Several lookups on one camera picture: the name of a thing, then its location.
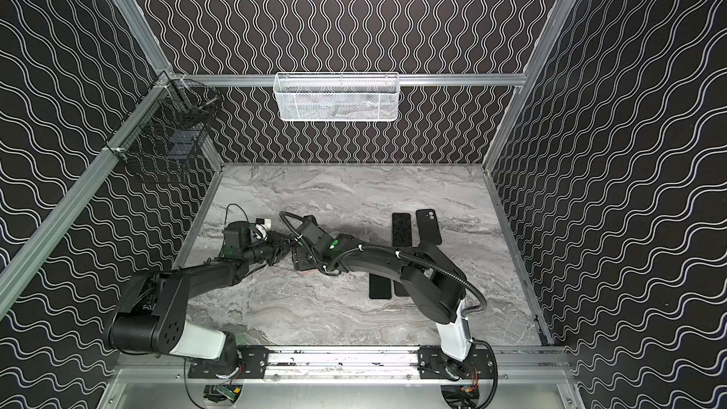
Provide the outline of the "black phone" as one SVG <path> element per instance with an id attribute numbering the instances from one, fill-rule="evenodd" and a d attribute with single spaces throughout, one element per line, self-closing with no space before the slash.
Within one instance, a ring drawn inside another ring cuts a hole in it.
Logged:
<path id="1" fill-rule="evenodd" d="M 412 218 L 409 213 L 392 214 L 392 245 L 411 247 L 413 245 Z"/>

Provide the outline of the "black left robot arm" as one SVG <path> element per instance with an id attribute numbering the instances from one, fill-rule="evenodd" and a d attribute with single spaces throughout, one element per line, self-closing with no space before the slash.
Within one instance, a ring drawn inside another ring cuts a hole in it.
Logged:
<path id="1" fill-rule="evenodd" d="M 280 261 L 295 239 L 263 223 L 237 221 L 223 229 L 219 255 L 205 263 L 132 276 L 104 328 L 106 348 L 236 365 L 231 338 L 187 320 L 189 301 L 235 286 L 255 270 Z"/>

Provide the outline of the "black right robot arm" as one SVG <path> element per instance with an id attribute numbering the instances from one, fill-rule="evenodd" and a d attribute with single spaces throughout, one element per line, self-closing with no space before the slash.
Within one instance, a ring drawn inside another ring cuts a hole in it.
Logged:
<path id="1" fill-rule="evenodd" d="M 437 325 L 443 354 L 457 362 L 470 355 L 468 316 L 486 308 L 486 297 L 435 244 L 394 247 L 372 244 L 350 234 L 327 233 L 312 215 L 282 211 L 282 223 L 326 276 L 366 273 L 401 284 L 420 312 Z"/>

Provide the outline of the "black phone case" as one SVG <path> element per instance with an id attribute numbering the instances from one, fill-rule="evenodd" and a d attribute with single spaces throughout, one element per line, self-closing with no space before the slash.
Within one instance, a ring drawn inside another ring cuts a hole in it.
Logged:
<path id="1" fill-rule="evenodd" d="M 418 236 L 421 242 L 441 245 L 443 243 L 439 227 L 437 212 L 433 208 L 424 208 L 416 211 Z"/>

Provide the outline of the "black smartphone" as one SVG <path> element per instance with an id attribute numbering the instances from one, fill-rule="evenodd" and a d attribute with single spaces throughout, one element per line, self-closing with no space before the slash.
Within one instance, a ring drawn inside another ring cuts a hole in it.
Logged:
<path id="1" fill-rule="evenodd" d="M 393 297 L 391 279 L 370 274 L 368 276 L 368 296 L 372 300 L 390 300 Z"/>

